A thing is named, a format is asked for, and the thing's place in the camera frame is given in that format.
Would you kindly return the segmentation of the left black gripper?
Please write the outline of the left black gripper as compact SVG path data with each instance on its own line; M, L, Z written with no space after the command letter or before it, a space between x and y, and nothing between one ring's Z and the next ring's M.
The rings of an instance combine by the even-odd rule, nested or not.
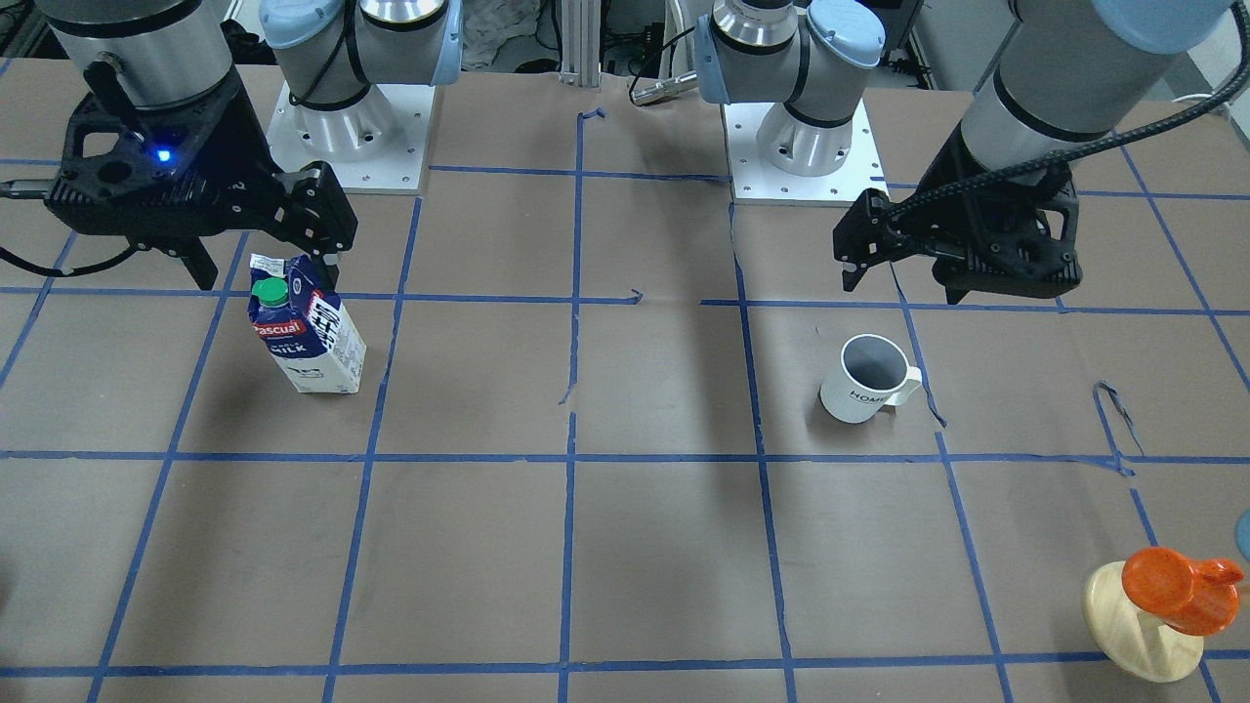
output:
M956 128L912 196L892 206L886 191L862 191L832 228L842 290L852 293L870 268L901 260L902 250L932 256L948 306L972 291L1054 299L1076 288L1082 280L1075 251L1079 200L1068 163L1022 181L928 196L982 173Z

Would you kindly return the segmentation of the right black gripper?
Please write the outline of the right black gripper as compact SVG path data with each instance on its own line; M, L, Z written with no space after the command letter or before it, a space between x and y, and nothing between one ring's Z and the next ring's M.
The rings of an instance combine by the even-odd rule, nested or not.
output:
M84 235L124 236L182 261L201 291L219 269L202 244L232 228L308 254L330 290L358 216L330 163L281 173L238 68L198 98L136 108L111 66L86 68L46 208Z

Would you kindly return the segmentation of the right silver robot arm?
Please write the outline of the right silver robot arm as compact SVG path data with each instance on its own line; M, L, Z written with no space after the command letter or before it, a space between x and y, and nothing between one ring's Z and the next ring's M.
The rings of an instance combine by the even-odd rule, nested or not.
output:
M358 218L338 168L398 153L402 125L384 86L441 86L462 60L460 1L264 1L265 43L288 86L278 103L302 146L272 156L235 53L256 39L206 1L40 1L90 93L65 133L58 176L8 183L74 231L178 259L196 286L218 269L206 236L268 231L312 259L325 285L352 249Z

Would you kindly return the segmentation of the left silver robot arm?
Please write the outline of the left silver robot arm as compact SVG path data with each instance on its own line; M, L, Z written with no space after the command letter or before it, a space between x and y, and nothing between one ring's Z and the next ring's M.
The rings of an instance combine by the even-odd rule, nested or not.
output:
M950 304L969 293L1052 299L1082 280L1072 163L1191 123L1236 98L1248 58L1216 93L1129 133L1118 124L1242 1L1014 1L1018 31L905 200L868 188L832 228L841 285L932 258ZM716 1L691 28L706 103L768 103L762 153L800 176L841 165L885 30L856 1Z

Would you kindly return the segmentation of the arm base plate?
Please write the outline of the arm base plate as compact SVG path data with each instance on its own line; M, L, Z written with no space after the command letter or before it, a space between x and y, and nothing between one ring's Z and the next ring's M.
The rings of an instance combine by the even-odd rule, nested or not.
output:
M778 103L722 106L732 201L849 206L868 188L888 194L865 103L849 123L818 128Z
M285 173L329 163L350 194L419 195L435 103L438 88L385 84L352 106L316 111L291 105L282 85L268 128L270 154Z

